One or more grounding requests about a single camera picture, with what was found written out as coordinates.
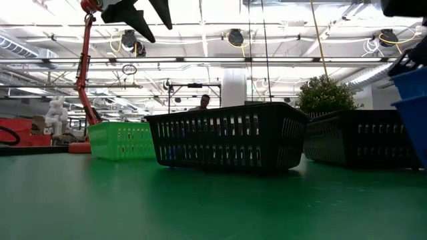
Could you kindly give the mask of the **person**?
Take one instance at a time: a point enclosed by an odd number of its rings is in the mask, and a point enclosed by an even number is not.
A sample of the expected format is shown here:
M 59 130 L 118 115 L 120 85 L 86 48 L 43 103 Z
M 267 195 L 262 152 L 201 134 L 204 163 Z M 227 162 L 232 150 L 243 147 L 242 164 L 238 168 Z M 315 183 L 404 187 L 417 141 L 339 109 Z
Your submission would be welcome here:
M 209 102 L 210 102 L 210 96 L 206 94 L 202 95 L 200 99 L 200 104 L 196 107 L 189 109 L 189 111 L 206 110 L 207 106 L 209 105 Z

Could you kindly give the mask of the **black metal frame stand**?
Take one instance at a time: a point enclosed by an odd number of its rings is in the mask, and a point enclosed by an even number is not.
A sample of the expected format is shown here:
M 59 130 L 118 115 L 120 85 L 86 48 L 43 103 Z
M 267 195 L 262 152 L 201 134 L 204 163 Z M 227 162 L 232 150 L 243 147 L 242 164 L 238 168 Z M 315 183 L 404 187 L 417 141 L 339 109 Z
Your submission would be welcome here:
M 177 87 L 174 92 L 171 92 L 172 87 Z M 220 100 L 220 107 L 222 106 L 222 84 L 221 83 L 187 83 L 187 84 L 172 84 L 170 83 L 167 86 L 167 100 L 168 100 L 168 109 L 171 107 L 171 99 L 175 97 L 175 94 L 182 88 L 191 88 L 191 89 L 200 89 L 203 87 L 207 87 L 212 91 L 212 93 Z M 213 90 L 213 87 L 219 88 L 219 93 L 216 93 Z

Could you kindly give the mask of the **overhead LED light bar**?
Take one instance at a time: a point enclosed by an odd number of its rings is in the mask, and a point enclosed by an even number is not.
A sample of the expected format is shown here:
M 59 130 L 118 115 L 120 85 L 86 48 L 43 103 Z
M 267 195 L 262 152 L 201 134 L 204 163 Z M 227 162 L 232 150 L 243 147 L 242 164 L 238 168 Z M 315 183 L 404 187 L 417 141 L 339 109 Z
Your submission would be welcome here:
M 395 57 L 326 57 L 327 63 L 386 63 Z M 90 63 L 320 63 L 321 57 L 142 57 L 91 58 Z M 77 58 L 0 59 L 0 64 L 78 63 Z

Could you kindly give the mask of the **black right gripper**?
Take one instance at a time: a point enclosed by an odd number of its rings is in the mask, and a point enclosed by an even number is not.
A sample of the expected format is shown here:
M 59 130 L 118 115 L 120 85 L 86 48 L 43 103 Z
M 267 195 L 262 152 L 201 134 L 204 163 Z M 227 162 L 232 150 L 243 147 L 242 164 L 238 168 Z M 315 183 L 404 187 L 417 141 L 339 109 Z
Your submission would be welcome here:
M 414 48 L 405 50 L 388 68 L 388 76 L 413 71 L 420 65 L 427 66 L 427 36 Z

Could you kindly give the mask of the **green slotted plastic basket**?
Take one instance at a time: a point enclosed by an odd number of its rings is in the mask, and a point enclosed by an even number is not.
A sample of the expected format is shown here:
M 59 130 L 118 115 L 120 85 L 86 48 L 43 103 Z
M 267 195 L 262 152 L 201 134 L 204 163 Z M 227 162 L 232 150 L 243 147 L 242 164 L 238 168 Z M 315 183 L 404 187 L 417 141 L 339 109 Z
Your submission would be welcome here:
M 94 157 L 117 162 L 155 159 L 149 123 L 102 122 L 88 131 Z

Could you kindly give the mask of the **red crate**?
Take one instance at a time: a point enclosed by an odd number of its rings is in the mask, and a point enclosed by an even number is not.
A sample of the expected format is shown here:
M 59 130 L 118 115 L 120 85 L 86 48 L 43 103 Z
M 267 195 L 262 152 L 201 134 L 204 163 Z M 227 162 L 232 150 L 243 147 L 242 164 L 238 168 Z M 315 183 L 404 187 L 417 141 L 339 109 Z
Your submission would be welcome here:
M 51 145 L 50 135 L 32 134 L 31 119 L 0 119 L 0 127 L 6 127 L 16 132 L 20 142 L 16 147 L 45 147 Z

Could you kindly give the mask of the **black table frame rail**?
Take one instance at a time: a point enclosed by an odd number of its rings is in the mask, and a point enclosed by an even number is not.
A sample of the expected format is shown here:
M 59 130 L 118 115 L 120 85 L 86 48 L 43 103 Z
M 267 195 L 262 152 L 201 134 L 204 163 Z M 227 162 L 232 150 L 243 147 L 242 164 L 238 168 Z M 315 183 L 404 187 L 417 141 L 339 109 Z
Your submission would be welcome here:
M 13 155 L 42 155 L 54 153 L 91 153 L 90 148 L 72 148 L 70 146 L 50 147 L 0 147 L 0 157 Z

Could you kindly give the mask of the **potted plant in striped pot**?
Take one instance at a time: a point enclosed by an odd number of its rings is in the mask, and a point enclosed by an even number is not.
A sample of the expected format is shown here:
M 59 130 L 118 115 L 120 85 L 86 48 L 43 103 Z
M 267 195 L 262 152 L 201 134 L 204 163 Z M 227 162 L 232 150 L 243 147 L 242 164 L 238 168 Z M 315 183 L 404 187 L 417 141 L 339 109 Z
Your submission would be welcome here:
M 363 103 L 355 102 L 354 95 L 355 92 L 346 84 L 320 75 L 310 78 L 300 87 L 296 107 L 310 117 L 363 108 Z

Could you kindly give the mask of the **yellow slanted pole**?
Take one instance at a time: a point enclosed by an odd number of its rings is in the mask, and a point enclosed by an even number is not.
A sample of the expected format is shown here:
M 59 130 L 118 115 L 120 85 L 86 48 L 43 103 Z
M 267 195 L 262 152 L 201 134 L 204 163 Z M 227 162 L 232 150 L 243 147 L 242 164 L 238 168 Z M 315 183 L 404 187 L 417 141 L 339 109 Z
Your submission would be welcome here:
M 318 24 L 317 24 L 317 20 L 316 20 L 316 14 L 315 14 L 315 10 L 314 10 L 314 1 L 313 0 L 310 0 L 310 7 L 311 7 L 314 25 L 316 28 L 316 38 L 317 38 L 318 47 L 320 50 L 320 56 L 321 56 L 320 58 L 322 60 L 322 65 L 324 68 L 324 76 L 325 76 L 326 80 L 329 80 L 329 75 L 328 75 L 328 70 L 327 70 L 327 66 L 326 66 L 326 62 L 325 62 L 325 58 L 324 58 L 324 50 L 322 47 L 322 40 L 320 39 L 320 32 L 319 32 L 319 28 L 318 28 Z

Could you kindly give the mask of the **white round pillar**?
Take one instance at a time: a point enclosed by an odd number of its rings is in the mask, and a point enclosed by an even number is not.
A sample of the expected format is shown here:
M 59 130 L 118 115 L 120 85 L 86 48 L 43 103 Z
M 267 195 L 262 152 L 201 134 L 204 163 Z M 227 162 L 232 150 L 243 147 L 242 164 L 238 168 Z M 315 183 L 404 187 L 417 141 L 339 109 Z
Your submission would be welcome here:
M 222 79 L 222 107 L 244 105 L 246 84 L 245 69 L 225 69 Z

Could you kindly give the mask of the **white figure statue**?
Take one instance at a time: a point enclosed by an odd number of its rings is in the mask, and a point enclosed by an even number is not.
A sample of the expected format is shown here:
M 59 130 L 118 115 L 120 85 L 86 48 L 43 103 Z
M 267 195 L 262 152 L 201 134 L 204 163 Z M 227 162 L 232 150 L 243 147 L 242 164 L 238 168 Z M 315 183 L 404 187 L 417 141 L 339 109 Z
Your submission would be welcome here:
M 45 128 L 51 131 L 52 136 L 62 134 L 63 124 L 68 120 L 68 110 L 64 108 L 64 96 L 56 96 L 49 102 L 49 110 L 45 115 Z

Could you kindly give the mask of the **blue slotted plastic basket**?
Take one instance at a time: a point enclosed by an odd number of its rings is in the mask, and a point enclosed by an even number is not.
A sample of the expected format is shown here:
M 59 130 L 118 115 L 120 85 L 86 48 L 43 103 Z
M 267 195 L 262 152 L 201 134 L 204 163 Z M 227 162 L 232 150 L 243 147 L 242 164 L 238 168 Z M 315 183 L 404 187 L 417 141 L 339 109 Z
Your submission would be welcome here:
M 427 96 L 427 67 L 401 73 L 391 78 L 401 99 Z
M 427 95 L 403 99 L 392 106 L 399 112 L 414 150 L 427 169 Z

